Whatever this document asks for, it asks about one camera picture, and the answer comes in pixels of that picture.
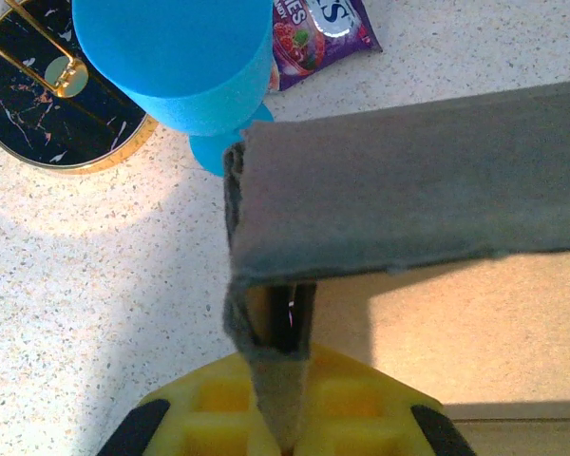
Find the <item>blue cup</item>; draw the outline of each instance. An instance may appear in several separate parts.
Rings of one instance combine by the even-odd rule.
[[[73,0],[88,60],[159,122],[190,135],[199,163],[221,157],[253,120],[270,80],[271,0]]]

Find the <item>purple snack bag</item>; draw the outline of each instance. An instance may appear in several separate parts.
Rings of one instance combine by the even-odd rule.
[[[382,50],[362,0],[274,0],[273,38],[272,91],[358,50]]]

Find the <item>gold handle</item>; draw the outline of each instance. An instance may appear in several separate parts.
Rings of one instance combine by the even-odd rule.
[[[88,81],[88,70],[85,63],[71,55],[63,46],[61,46],[55,39],[53,39],[40,25],[31,14],[29,14],[21,5],[15,0],[5,0],[13,11],[19,14],[28,24],[34,27],[40,34],[53,44],[64,57],[59,57],[48,66],[45,78],[38,75],[35,71],[25,66],[18,59],[10,55],[8,52],[0,48],[0,57],[5,59],[10,64],[14,65],[17,69],[28,75],[35,82],[50,90],[54,95],[60,98],[69,98],[79,94],[85,88]]]

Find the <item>round tray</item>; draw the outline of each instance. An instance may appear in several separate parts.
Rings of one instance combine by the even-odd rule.
[[[0,145],[23,162],[68,174],[122,162],[149,138],[157,122],[84,56],[69,1],[28,0],[22,5],[55,41],[86,64],[89,78],[80,93],[59,98],[0,56]],[[39,75],[64,58],[13,10],[0,18],[0,48]]]

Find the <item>white speckled countertop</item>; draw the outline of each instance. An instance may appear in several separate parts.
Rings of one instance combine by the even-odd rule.
[[[570,0],[366,5],[385,52],[270,96],[277,120],[570,80]],[[0,455],[94,454],[143,395],[233,350],[222,209],[164,127],[86,177],[0,148]]]

